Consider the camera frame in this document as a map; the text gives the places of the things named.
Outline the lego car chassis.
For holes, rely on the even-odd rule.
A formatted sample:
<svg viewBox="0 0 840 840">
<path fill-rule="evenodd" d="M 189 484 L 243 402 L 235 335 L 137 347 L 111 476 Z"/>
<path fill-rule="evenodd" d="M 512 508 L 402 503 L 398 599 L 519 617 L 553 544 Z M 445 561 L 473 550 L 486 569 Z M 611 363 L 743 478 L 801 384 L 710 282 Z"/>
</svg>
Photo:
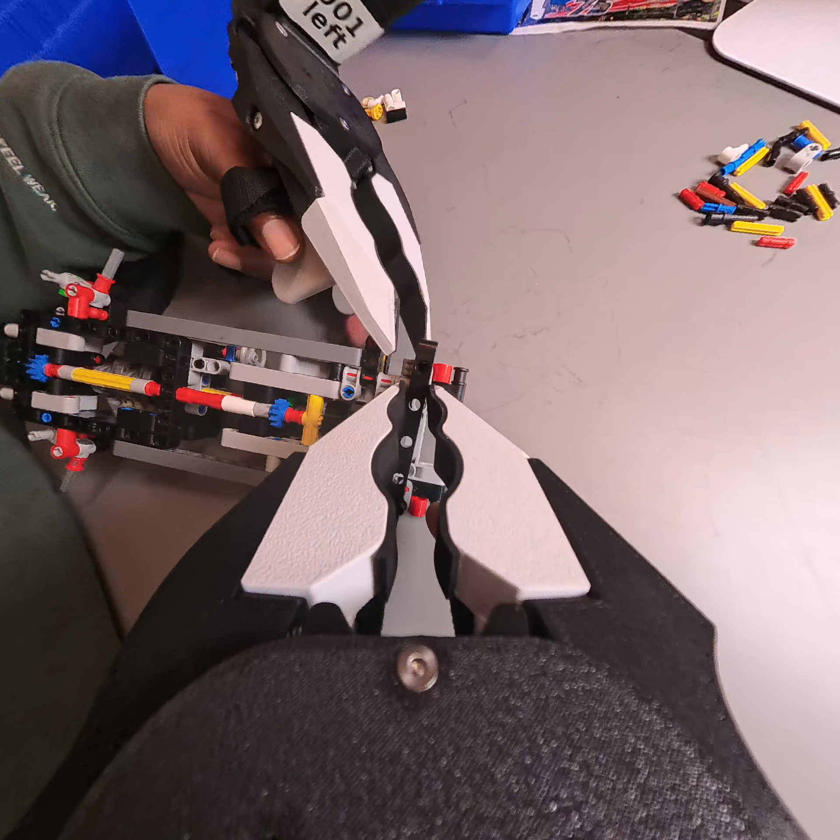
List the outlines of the lego car chassis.
<svg viewBox="0 0 840 840">
<path fill-rule="evenodd" d="M 336 343 L 127 308 L 99 273 L 45 270 L 59 304 L 2 322 L 2 400 L 68 475 L 96 454 L 254 486 L 392 386 L 373 339 Z"/>
</svg>

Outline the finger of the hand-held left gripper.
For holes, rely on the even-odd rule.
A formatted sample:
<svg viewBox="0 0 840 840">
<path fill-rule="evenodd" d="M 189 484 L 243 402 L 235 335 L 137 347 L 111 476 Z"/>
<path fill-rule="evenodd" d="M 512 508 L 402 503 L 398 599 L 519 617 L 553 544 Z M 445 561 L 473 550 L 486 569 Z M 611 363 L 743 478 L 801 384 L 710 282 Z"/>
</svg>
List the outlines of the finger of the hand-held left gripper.
<svg viewBox="0 0 840 840">
<path fill-rule="evenodd" d="M 382 174 L 358 180 L 358 214 L 373 240 L 413 348 L 431 339 L 428 289 L 421 246 L 400 193 Z"/>
<path fill-rule="evenodd" d="M 278 120 L 272 156 L 290 205 L 309 244 L 341 289 L 367 333 L 386 354 L 396 349 L 396 291 L 382 265 L 375 238 L 354 201 L 353 175 L 345 162 L 370 166 L 386 162 L 377 129 L 363 113 L 361 133 L 338 126 L 335 150 L 318 128 L 287 112 Z"/>
</svg>

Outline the person's left hand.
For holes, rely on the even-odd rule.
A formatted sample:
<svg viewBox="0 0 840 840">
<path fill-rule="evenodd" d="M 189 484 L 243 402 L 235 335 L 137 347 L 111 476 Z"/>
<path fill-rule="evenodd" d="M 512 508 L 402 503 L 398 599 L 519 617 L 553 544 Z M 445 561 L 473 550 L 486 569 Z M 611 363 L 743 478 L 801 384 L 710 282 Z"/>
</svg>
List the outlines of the person's left hand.
<svg viewBox="0 0 840 840">
<path fill-rule="evenodd" d="M 163 82 L 147 90 L 143 108 L 147 134 L 164 168 L 209 223 L 207 252 L 215 264 L 268 281 L 277 266 L 301 257 L 300 228 L 278 211 L 252 220 L 256 246 L 239 244 L 227 226 L 224 175 L 235 167 L 257 169 L 270 162 L 229 100 Z"/>
</svg>

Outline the black lego liftarm beam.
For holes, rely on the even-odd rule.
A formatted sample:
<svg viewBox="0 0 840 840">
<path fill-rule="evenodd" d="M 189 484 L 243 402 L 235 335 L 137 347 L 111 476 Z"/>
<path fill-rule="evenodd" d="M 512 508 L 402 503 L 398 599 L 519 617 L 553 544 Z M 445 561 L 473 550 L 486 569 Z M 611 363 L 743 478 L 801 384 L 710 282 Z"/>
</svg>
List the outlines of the black lego liftarm beam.
<svg viewBox="0 0 840 840">
<path fill-rule="evenodd" d="M 404 498 L 414 462 L 422 452 L 427 420 L 426 405 L 437 347 L 438 343 L 431 339 L 418 344 L 407 381 L 400 384 L 399 395 L 391 402 L 395 410 L 393 428 L 397 449 L 397 467 L 392 483 L 399 498 Z"/>
</svg>

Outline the person's green sweatshirt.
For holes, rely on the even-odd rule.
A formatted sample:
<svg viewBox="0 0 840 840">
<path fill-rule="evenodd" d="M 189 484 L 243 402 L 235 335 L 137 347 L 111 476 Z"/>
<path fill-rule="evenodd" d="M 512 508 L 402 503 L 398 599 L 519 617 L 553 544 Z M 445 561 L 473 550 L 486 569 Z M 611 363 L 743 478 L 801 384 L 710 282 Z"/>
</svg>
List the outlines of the person's green sweatshirt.
<svg viewBox="0 0 840 840">
<path fill-rule="evenodd" d="M 1 431 L 1 834 L 67 756 L 120 645 L 69 502 L 24 426 Z"/>
</svg>

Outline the person's left forearm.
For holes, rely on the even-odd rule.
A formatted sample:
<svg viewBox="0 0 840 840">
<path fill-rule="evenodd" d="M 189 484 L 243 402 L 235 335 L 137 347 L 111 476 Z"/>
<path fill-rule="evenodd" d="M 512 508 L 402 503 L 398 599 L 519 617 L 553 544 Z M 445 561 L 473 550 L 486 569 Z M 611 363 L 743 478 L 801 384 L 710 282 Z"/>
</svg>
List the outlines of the person's left forearm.
<svg viewBox="0 0 840 840">
<path fill-rule="evenodd" d="M 87 275 L 113 249 L 125 255 L 116 300 L 152 313 L 169 306 L 183 235 L 206 229 L 145 127 L 147 92 L 169 84 L 54 61 L 2 76 L 3 322 L 56 303 L 42 270 Z"/>
</svg>

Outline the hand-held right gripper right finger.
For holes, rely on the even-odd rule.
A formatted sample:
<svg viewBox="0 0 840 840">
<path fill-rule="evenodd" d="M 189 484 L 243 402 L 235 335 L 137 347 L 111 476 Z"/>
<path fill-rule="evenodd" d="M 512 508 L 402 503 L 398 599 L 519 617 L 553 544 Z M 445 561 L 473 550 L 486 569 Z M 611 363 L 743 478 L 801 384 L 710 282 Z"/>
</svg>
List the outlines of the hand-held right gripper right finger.
<svg viewBox="0 0 840 840">
<path fill-rule="evenodd" d="M 457 623 L 486 625 L 499 606 L 588 595 L 529 456 L 441 385 L 429 389 L 428 425 L 445 487 L 435 570 Z"/>
</svg>

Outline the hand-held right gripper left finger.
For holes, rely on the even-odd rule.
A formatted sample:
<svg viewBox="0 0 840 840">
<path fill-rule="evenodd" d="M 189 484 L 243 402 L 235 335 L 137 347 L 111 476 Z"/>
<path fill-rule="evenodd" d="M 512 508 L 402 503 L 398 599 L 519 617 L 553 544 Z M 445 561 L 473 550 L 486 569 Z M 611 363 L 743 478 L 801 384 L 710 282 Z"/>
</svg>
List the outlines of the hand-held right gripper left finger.
<svg viewBox="0 0 840 840">
<path fill-rule="evenodd" d="M 399 394 L 391 386 L 309 448 L 241 579 L 246 593 L 332 603 L 348 623 L 374 597 L 388 500 L 373 459 Z"/>
</svg>

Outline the yellow grey lego connector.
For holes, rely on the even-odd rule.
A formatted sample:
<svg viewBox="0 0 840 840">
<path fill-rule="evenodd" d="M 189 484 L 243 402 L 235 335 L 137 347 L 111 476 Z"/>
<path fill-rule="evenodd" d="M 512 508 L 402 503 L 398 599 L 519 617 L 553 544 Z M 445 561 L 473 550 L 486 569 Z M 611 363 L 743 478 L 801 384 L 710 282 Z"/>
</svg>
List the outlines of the yellow grey lego connector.
<svg viewBox="0 0 840 840">
<path fill-rule="evenodd" d="M 406 102 L 399 88 L 392 89 L 378 97 L 364 97 L 360 104 L 373 122 L 390 124 L 407 119 Z"/>
</svg>

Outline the pile of loose lego pieces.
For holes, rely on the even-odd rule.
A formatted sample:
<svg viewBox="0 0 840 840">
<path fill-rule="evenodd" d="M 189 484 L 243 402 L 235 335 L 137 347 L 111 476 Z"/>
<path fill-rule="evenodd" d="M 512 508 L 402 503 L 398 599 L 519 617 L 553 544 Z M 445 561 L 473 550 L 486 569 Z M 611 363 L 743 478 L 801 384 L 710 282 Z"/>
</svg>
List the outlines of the pile of loose lego pieces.
<svg viewBox="0 0 840 840">
<path fill-rule="evenodd" d="M 838 142 L 802 120 L 769 140 L 725 147 L 710 158 L 709 173 L 675 198 L 699 226 L 747 235 L 757 248 L 788 250 L 797 243 L 794 225 L 838 219 L 838 178 L 826 180 L 827 166 L 838 159 Z"/>
</svg>

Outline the colourful sticker sheet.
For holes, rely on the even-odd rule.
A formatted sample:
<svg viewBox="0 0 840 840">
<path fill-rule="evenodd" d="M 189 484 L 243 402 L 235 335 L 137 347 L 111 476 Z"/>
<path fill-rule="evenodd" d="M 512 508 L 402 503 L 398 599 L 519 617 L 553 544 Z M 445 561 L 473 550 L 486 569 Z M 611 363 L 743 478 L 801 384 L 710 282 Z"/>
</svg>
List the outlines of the colourful sticker sheet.
<svg viewBox="0 0 840 840">
<path fill-rule="evenodd" d="M 718 26 L 725 1 L 534 1 L 512 35 L 546 35 L 588 28 Z"/>
</svg>

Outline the blue storage bin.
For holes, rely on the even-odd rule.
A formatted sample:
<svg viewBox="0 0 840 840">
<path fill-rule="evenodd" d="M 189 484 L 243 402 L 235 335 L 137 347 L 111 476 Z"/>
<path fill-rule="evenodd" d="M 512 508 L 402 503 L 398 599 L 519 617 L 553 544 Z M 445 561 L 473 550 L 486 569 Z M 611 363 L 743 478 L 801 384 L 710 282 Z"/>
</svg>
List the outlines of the blue storage bin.
<svg viewBox="0 0 840 840">
<path fill-rule="evenodd" d="M 229 98 L 230 1 L 2 1 L 1 70 L 57 60 L 101 77 L 162 74 Z"/>
<path fill-rule="evenodd" d="M 531 1 L 423 1 L 390 27 L 392 32 L 508 35 Z"/>
</svg>

